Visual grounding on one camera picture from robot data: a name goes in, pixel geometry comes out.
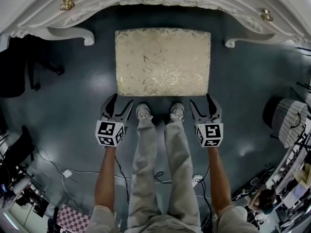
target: floor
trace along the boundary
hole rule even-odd
[[[200,8],[164,7],[147,5],[115,6],[107,8],[81,24],[95,33],[96,43],[85,47],[82,39],[54,41],[43,50],[49,59],[65,68],[63,76],[40,69],[41,89],[26,91],[17,98],[0,99],[10,131],[20,133],[26,125],[36,146],[44,149],[60,170],[98,171],[104,150],[95,138],[96,120],[101,104],[117,92],[115,77],[115,30],[140,27],[177,27],[211,33],[211,65],[208,92],[223,109],[224,140],[220,154],[235,191],[267,164],[277,165],[285,149],[278,140],[269,137],[271,131],[262,121],[262,111],[273,96],[289,96],[293,86],[300,94],[303,90],[296,81],[309,83],[310,68],[305,56],[285,45],[259,45],[237,42],[234,49],[223,45],[225,37],[243,30],[231,16]],[[194,133],[189,108],[189,97],[134,98],[135,105],[149,103],[155,115],[168,112],[174,101],[186,108],[185,132],[193,161],[193,173],[204,175],[208,167],[207,150],[201,148]],[[199,109],[207,111],[204,97],[192,98]],[[121,100],[117,109],[128,101]],[[129,130],[118,147],[117,158],[127,177],[131,177],[138,122],[135,113],[128,122]],[[164,125],[158,127],[158,157],[156,172],[163,171],[162,179],[170,179],[163,143]],[[56,168],[42,160],[38,154],[30,170],[35,180],[43,185],[47,197],[54,204],[68,199]],[[97,174],[74,173],[65,185],[84,213],[93,206]],[[209,197],[209,177],[206,178]],[[166,209],[171,185],[158,184],[157,200]],[[195,187],[198,195],[200,186]],[[202,216],[208,211],[204,199],[198,197]],[[116,179],[115,209],[126,223],[128,205],[123,179]]]

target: shirt sleeve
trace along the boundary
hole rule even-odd
[[[228,206],[219,213],[218,233],[258,233],[256,227],[246,221],[243,207]]]
[[[119,233],[112,212],[105,206],[96,205],[85,233]]]

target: shoe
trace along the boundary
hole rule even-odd
[[[171,107],[170,118],[184,121],[185,108],[182,103],[175,103]]]
[[[151,112],[150,112],[148,105],[145,103],[141,103],[136,107],[136,117],[137,117],[138,121],[145,119],[145,118],[149,119],[149,120],[154,118],[151,115]]]

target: checkered cloth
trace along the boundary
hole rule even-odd
[[[72,233],[85,232],[90,219],[90,216],[83,215],[64,204],[57,214],[57,224]]]

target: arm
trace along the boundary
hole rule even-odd
[[[258,212],[258,213],[262,213],[262,210],[257,205],[255,205],[255,201],[259,197],[260,193],[261,193],[261,188],[258,189],[257,193],[253,196],[252,200],[248,204],[249,209],[251,209],[254,212]]]
[[[106,148],[105,157],[95,186],[95,205],[102,205],[111,212],[115,201],[115,147]]]
[[[219,214],[231,205],[231,189],[217,148],[208,148],[212,204]]]

